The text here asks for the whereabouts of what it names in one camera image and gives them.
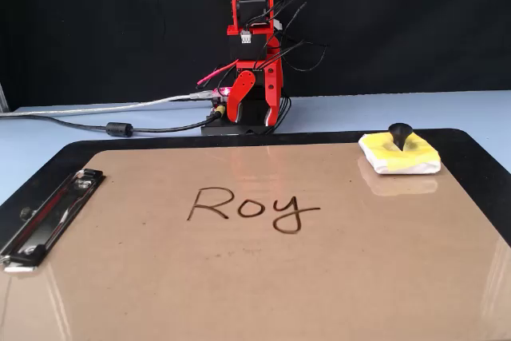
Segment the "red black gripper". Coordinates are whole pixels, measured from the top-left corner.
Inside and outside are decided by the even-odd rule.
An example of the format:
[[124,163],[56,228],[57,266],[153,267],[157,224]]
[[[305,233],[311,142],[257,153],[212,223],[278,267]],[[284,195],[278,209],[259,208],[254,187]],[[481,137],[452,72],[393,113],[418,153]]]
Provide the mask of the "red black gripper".
[[238,61],[235,72],[237,78],[231,87],[226,106],[228,119],[234,123],[239,120],[241,101],[247,96],[256,80],[264,80],[265,101],[268,106],[264,124],[274,126],[279,116],[283,87],[282,61],[280,59]]

